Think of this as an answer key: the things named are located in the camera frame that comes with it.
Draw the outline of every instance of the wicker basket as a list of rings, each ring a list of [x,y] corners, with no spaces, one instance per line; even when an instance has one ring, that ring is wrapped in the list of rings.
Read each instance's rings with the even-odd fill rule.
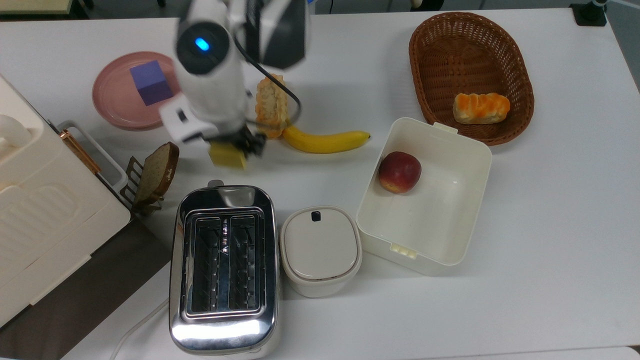
[[[436,15],[413,32],[409,59],[424,118],[455,127],[486,145],[506,143],[529,125],[533,90],[515,41],[493,21],[466,12]],[[464,125],[453,117],[456,95],[495,92],[511,102],[497,124]]]

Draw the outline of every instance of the white plastic container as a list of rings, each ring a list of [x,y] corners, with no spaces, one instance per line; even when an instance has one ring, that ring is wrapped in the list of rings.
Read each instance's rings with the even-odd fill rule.
[[[415,156],[422,175],[404,194],[378,181],[393,151]],[[397,119],[371,175],[356,222],[363,249],[424,275],[436,275],[465,257],[491,167],[484,143],[436,123]]]
[[[306,297],[338,292],[362,262],[355,221],[335,206],[293,213],[280,231],[280,253],[289,284]]]

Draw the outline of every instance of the toast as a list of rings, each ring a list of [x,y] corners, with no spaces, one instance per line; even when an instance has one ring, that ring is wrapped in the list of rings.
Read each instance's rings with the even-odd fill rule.
[[[147,156],[140,175],[140,183],[133,199],[132,210],[142,212],[146,206],[162,199],[173,181],[180,149],[168,142]]]

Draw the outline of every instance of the apple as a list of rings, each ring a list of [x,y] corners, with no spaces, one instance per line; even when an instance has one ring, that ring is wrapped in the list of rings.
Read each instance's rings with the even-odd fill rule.
[[[380,163],[378,180],[392,193],[406,193],[418,183],[421,174],[422,165],[418,159],[406,152],[394,151]]]

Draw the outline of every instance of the stainless steel toaster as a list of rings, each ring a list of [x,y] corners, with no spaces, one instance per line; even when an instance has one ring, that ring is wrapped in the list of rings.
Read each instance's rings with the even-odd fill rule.
[[[257,359],[280,341],[273,205],[254,186],[191,192],[178,207],[169,323],[190,354]]]

